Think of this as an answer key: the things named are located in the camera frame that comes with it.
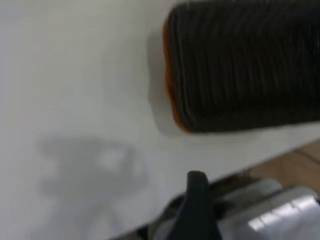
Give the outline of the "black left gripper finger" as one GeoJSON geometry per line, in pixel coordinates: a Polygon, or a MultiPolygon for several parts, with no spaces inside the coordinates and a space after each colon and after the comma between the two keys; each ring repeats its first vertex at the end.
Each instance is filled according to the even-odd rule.
{"type": "Polygon", "coordinates": [[[186,192],[169,232],[171,240],[219,240],[209,181],[204,172],[187,174],[186,192]]]}

